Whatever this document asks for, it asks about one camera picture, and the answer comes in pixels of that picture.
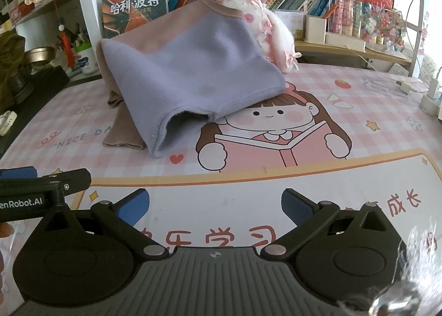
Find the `green lid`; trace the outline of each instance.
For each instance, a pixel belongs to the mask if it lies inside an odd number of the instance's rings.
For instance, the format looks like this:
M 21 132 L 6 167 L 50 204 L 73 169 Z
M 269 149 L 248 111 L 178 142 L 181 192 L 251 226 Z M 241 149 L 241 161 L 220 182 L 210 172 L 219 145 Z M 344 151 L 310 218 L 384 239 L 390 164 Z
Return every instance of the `green lid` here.
M 92 44 L 91 44 L 90 42 L 80 44 L 79 46 L 77 46 L 77 47 L 74 48 L 74 51 L 75 51 L 76 53 L 78 53 L 78 52 L 81 52 L 81 51 L 85 51 L 85 50 L 87 50 L 87 49 L 89 49 L 89 48 L 92 48 Z

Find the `orange pencil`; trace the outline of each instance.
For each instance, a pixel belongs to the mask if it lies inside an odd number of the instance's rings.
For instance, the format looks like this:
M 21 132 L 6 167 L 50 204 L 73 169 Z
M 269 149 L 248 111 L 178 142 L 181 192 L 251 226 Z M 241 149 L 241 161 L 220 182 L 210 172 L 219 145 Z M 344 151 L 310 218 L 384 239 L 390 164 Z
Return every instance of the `orange pencil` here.
M 323 18 L 326 20 L 328 19 L 328 17 L 330 17 L 330 15 L 339 7 L 339 4 L 335 4 L 333 5 L 323 16 Z

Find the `cartoon girl's hair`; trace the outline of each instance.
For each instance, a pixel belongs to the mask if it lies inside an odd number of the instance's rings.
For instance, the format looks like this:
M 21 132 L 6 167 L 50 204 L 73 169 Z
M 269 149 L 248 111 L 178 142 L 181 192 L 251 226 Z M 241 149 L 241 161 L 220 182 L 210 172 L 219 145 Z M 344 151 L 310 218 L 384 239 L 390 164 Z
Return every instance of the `cartoon girl's hair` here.
M 313 116 L 315 124 L 325 120 L 328 126 L 330 127 L 331 132 L 333 134 L 339 135 L 345 141 L 345 143 L 348 146 L 348 150 L 350 152 L 351 150 L 350 137 L 340 126 L 336 124 L 335 121 L 332 120 L 332 118 L 327 113 L 321 102 L 318 101 L 316 97 L 314 97 L 310 93 L 297 91 L 296 87 L 291 83 L 287 82 L 287 88 L 284 90 L 282 94 L 277 95 L 276 97 L 273 98 L 269 98 L 267 100 L 263 100 L 262 102 L 255 103 L 247 108 L 260 108 L 260 107 L 273 107 L 273 106 L 279 107 L 279 106 L 289 106 L 295 104 L 299 104 L 305 107 L 308 102 L 313 103 L 319 110 L 318 114 Z M 204 127 L 202 127 L 201 135 L 196 144 L 197 153 L 199 153 L 199 151 L 206 144 L 214 143 L 216 134 L 222 134 L 219 126 L 216 123 L 209 123 L 206 124 Z

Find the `red heart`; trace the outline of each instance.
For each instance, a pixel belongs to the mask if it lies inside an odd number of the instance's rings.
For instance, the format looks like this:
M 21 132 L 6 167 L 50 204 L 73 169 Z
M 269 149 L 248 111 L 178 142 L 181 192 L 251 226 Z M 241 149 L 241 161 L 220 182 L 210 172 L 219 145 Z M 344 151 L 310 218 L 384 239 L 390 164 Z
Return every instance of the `red heart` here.
M 173 163 L 173 164 L 178 164 L 181 162 L 181 160 L 184 159 L 184 155 L 180 154 L 180 155 L 171 155 L 169 160 Z

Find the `orange border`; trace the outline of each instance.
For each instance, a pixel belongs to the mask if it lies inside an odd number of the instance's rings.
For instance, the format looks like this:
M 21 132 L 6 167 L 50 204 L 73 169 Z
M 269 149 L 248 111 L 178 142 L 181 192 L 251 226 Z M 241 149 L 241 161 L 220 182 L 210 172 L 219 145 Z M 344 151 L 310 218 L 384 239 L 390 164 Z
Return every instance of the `orange border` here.
M 226 184 L 233 182 L 250 182 L 259 180 L 271 180 L 290 178 L 295 176 L 314 175 L 328 173 L 331 171 L 340 171 L 353 168 L 360 168 L 369 165 L 382 164 L 395 160 L 412 158 L 423 155 L 431 163 L 442 181 L 442 172 L 439 170 L 434 160 L 421 148 L 402 150 L 400 152 L 377 154 L 349 160 L 340 160 L 338 162 L 327 162 L 321 164 L 311 164 L 302 167 L 288 167 L 275 169 L 258 169 L 243 172 L 230 173 L 210 173 L 210 174 L 192 174 L 179 176 L 140 176 L 140 177 L 116 177 L 116 178 L 93 178 L 92 187 L 169 187 L 185 185 L 204 185 L 204 184 Z M 78 209 L 83 200 L 84 192 L 77 193 L 72 202 L 72 209 Z

